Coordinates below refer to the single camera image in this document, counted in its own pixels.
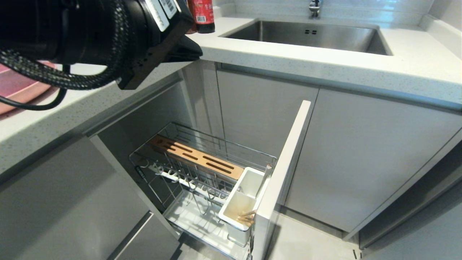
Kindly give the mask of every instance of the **pink plate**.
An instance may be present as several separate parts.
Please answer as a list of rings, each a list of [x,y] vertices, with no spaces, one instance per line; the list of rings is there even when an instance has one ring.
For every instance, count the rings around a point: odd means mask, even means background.
[[[43,64],[55,68],[51,62]],[[0,64],[0,96],[17,102],[27,103],[40,96],[50,88],[50,85],[31,80],[10,68]],[[14,107],[0,103],[0,115],[13,110]]]

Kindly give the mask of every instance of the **white cabinet door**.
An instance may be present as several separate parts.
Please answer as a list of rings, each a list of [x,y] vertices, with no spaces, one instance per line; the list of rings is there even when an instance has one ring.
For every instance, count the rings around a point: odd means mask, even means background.
[[[277,156],[303,100],[319,89],[256,75],[217,71],[225,139]]]
[[[303,139],[308,127],[308,115],[311,102],[304,100],[293,121],[289,135],[273,170],[264,192],[263,199],[255,215],[253,260],[265,259],[273,236],[274,227],[278,221],[279,209],[284,203],[288,184],[293,177],[293,171],[298,160]]]
[[[149,210],[82,138],[0,187],[0,258],[105,260]],[[169,259],[178,241],[159,219],[151,225],[152,259]]]
[[[351,232],[461,127],[457,114],[322,89],[286,206]]]

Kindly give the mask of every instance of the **cable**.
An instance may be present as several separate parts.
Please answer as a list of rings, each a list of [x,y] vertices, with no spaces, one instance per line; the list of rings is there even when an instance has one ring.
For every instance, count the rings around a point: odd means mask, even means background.
[[[109,3],[114,19],[112,55],[109,66],[102,73],[89,76],[68,74],[26,58],[13,49],[0,48],[0,63],[28,78],[65,89],[88,90],[111,83],[122,74],[126,64],[129,64],[128,43],[132,28],[129,26],[128,10],[124,1],[111,0]]]
[[[65,73],[70,73],[71,72],[71,65],[63,65],[62,70]],[[5,98],[0,96],[0,102],[5,103],[10,106],[14,106],[16,108],[20,109],[26,109],[26,110],[33,110],[33,111],[43,111],[43,110],[48,110],[57,107],[61,102],[63,101],[64,97],[66,96],[67,89],[65,88],[60,88],[58,95],[56,98],[49,104],[46,105],[31,105],[31,104],[24,104],[24,103],[19,103],[14,100]]]

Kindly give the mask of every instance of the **white speckled countertop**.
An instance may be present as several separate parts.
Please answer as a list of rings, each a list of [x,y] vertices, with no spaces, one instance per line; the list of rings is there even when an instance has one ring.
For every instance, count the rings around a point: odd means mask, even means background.
[[[392,56],[219,37],[255,21],[248,16],[219,18],[215,33],[191,35],[202,47],[203,59],[347,83],[346,88],[352,84],[367,86],[377,93],[388,91],[391,96],[396,93],[400,98],[462,108],[461,60],[417,26],[377,24]],[[375,26],[370,22],[288,16],[261,20]]]
[[[313,22],[282,16],[272,16],[271,20]],[[393,56],[219,37],[254,21],[239,16],[218,18],[215,33],[190,37],[202,47],[204,60],[335,81],[349,86],[345,88],[367,86],[369,91],[385,95],[396,93],[403,98],[462,108],[461,60],[419,27],[380,25]],[[315,22],[355,25],[352,21],[333,19]],[[187,64],[162,64],[136,91],[120,91],[114,83],[92,91],[70,91],[63,104],[55,109],[23,111],[0,118],[0,174],[86,120]],[[79,74],[94,74],[98,70],[101,68],[91,65],[73,67],[73,72]]]

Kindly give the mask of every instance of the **red bottle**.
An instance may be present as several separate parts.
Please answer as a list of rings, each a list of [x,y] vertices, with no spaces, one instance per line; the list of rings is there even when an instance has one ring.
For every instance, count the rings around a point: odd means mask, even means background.
[[[198,33],[211,33],[215,31],[212,0],[193,0],[194,19]]]
[[[184,2],[188,6],[188,9],[191,12],[191,15],[193,16],[194,21],[195,21],[196,18],[195,18],[195,15],[194,15],[193,0],[184,0]],[[188,32],[186,32],[186,34],[193,34],[195,32],[197,32],[197,25],[194,22],[193,26],[191,27],[191,29],[188,30]]]

